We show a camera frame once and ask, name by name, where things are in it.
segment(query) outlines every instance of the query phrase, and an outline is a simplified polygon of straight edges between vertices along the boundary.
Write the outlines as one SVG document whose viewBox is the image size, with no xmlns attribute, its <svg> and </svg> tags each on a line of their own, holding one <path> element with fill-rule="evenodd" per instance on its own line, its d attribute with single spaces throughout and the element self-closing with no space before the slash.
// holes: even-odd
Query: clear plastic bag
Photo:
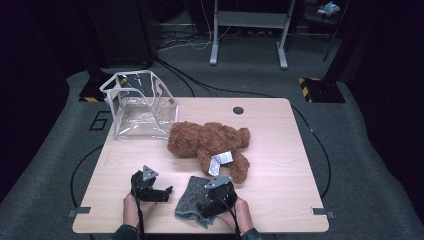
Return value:
<svg viewBox="0 0 424 240">
<path fill-rule="evenodd" d="M 101 87 L 114 121 L 114 138 L 168 139 L 178 120 L 178 102 L 148 70 L 117 72 Z"/>
</svg>

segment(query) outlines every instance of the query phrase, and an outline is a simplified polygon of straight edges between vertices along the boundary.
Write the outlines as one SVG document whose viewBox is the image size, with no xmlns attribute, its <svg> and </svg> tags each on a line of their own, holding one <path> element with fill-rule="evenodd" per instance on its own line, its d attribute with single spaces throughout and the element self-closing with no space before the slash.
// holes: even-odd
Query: sleeve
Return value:
<svg viewBox="0 0 424 240">
<path fill-rule="evenodd" d="M 137 229 L 130 225 L 121 225 L 109 240 L 137 240 Z"/>
<path fill-rule="evenodd" d="M 242 240 L 264 240 L 256 228 L 252 228 L 241 236 Z"/>
</svg>

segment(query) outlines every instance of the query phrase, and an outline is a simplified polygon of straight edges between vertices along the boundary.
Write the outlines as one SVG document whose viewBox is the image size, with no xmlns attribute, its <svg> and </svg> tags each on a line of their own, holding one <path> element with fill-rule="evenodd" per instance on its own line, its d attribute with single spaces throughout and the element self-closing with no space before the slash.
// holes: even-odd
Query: brown teddy bear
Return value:
<svg viewBox="0 0 424 240">
<path fill-rule="evenodd" d="M 198 157 L 203 173 L 209 173 L 212 156 L 231 152 L 232 162 L 225 165 L 235 183 L 247 178 L 249 161 L 237 151 L 249 146 L 250 131 L 247 128 L 236 130 L 217 122 L 201 126 L 192 122 L 177 122 L 172 125 L 168 139 L 168 150 L 177 157 Z"/>
</svg>

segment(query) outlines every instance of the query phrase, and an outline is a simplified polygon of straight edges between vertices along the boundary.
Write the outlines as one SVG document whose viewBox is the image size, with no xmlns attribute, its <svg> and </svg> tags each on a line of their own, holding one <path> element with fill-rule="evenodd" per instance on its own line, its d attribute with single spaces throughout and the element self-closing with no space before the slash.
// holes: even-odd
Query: hand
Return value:
<svg viewBox="0 0 424 240">
<path fill-rule="evenodd" d="M 137 203 L 135 202 L 135 198 L 130 193 L 124 198 L 124 223 L 130 226 L 137 228 L 139 223 L 138 220 L 138 209 Z M 155 202 L 140 202 L 140 209 L 143 213 L 143 219 L 146 219 L 147 215 L 157 203 Z"/>
<path fill-rule="evenodd" d="M 237 201 L 234 204 L 232 211 L 237 216 L 237 223 L 239 225 L 241 235 L 253 228 L 252 216 L 250 215 L 249 205 L 246 200 L 237 197 Z M 216 216 L 222 219 L 231 229 L 236 228 L 234 218 L 229 211 L 220 213 Z"/>
</svg>

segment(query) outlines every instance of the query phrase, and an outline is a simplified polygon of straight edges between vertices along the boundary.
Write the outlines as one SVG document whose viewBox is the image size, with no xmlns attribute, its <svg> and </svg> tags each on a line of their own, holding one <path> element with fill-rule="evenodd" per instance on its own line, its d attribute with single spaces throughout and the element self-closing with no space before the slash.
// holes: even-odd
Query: gray fabric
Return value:
<svg viewBox="0 0 424 240">
<path fill-rule="evenodd" d="M 182 220 L 195 220 L 197 224 L 204 228 L 208 228 L 209 225 L 213 224 L 215 217 L 204 218 L 196 208 L 197 202 L 207 200 L 208 190 L 204 186 L 209 181 L 209 179 L 205 178 L 190 177 L 187 188 L 175 208 L 175 217 Z"/>
</svg>

